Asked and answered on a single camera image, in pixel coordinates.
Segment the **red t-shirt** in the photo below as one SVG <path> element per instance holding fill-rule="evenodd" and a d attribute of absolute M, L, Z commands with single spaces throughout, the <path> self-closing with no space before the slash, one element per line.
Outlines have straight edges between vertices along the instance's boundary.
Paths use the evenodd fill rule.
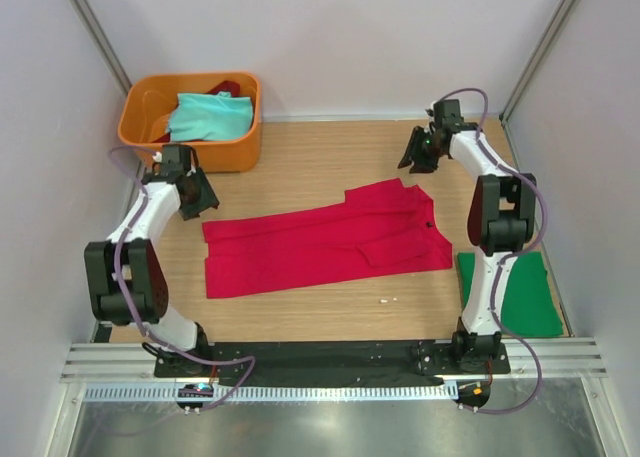
<path fill-rule="evenodd" d="M 390 179 L 341 203 L 202 226 L 205 288 L 226 299 L 372 277 L 449 270 L 453 246 L 419 186 Z"/>

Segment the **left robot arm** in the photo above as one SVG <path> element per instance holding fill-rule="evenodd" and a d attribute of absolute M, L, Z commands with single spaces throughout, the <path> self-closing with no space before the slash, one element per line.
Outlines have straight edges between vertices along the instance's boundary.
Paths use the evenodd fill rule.
<path fill-rule="evenodd" d="M 213 365 L 208 338 L 199 323 L 170 304 L 155 243 L 173 215 L 191 220 L 219 201 L 195 167 L 172 175 L 150 172 L 136 187 L 136 201 L 124 220 L 105 240 L 85 247 L 92 312 L 99 321 L 136 327 L 144 347 L 161 363 L 202 376 Z"/>

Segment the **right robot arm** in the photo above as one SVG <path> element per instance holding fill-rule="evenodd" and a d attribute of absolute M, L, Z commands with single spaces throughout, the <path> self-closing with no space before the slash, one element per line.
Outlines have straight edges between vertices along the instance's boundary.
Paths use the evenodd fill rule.
<path fill-rule="evenodd" d="M 464 373 L 480 373 L 500 358 L 501 313 L 511 270 L 533 236 L 535 179 L 519 174 L 490 148 L 484 134 L 468 127 L 416 126 L 398 164 L 411 173 L 432 173 L 448 156 L 475 179 L 467 218 L 474 247 L 469 298 L 451 343 L 434 359 Z"/>

